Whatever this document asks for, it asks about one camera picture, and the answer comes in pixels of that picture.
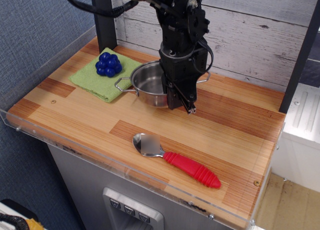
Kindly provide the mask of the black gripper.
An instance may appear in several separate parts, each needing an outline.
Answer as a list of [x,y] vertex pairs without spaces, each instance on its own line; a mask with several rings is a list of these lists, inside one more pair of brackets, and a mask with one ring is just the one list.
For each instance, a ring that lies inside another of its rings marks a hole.
[[159,55],[164,72],[161,75],[162,89],[167,95],[168,108],[174,110],[183,106],[180,93],[190,102],[188,92],[196,91],[197,101],[197,82],[207,71],[208,51],[203,47],[194,47],[178,53],[161,47]]

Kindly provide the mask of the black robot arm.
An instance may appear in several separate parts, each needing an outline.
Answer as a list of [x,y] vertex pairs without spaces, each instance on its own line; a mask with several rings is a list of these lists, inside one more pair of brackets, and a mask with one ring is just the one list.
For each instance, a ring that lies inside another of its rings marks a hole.
[[202,9],[202,0],[132,0],[145,1],[156,11],[162,29],[159,63],[168,108],[184,106],[188,114],[196,112],[198,79],[212,64],[212,49],[204,35],[210,21]]

